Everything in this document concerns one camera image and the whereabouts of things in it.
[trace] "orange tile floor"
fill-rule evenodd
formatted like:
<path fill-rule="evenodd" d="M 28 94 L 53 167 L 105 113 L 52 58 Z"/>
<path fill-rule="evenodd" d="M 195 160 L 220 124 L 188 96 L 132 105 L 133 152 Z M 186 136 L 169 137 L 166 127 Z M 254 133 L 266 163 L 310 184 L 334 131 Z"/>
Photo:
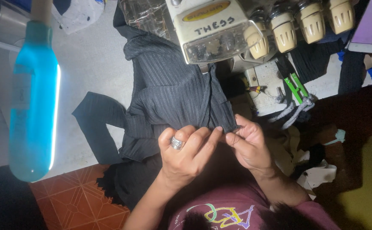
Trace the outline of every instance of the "orange tile floor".
<path fill-rule="evenodd" d="M 119 230 L 127 207 L 111 204 L 97 187 L 107 165 L 93 165 L 30 183 L 49 230 Z"/>

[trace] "silver ring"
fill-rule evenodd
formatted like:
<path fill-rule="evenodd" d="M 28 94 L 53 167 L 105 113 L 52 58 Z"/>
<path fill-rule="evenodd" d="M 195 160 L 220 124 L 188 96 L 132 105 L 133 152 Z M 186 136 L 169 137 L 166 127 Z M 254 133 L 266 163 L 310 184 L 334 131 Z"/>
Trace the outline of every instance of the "silver ring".
<path fill-rule="evenodd" d="M 184 142 L 180 141 L 174 137 L 170 140 L 170 143 L 172 144 L 172 148 L 176 150 L 181 150 L 184 146 Z"/>

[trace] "woman's right hand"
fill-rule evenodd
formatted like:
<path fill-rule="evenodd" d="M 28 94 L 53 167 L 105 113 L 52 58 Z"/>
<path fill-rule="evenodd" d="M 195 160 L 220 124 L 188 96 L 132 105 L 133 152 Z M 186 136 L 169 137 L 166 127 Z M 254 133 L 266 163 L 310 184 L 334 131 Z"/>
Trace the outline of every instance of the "woman's right hand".
<path fill-rule="evenodd" d="M 274 176 L 276 166 L 265 145 L 260 125 L 239 114 L 235 119 L 240 128 L 234 133 L 226 133 L 226 143 L 234 148 L 237 160 L 253 175 Z"/>

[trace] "woman's left hand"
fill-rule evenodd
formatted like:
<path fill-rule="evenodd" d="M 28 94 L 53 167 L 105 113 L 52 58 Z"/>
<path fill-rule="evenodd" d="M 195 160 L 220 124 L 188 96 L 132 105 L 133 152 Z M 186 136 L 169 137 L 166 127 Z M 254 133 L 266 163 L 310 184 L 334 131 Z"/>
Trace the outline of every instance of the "woman's left hand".
<path fill-rule="evenodd" d="M 162 155 L 162 169 L 158 179 L 165 188 L 178 192 L 198 176 L 209 161 L 222 136 L 222 127 L 211 132 L 203 127 L 196 130 L 193 126 L 185 126 L 178 131 L 165 129 L 159 136 L 159 148 Z M 171 146 L 171 139 L 186 142 L 183 149 L 176 150 Z"/>

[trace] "blue plastic bottle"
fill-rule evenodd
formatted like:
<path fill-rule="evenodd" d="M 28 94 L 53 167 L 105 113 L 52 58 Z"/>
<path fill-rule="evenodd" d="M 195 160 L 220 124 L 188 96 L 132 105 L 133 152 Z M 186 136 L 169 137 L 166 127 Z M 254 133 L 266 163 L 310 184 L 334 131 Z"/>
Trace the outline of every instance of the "blue plastic bottle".
<path fill-rule="evenodd" d="M 9 163 L 23 181 L 45 176 L 54 162 L 61 71 L 52 29 L 30 21 L 13 72 Z"/>

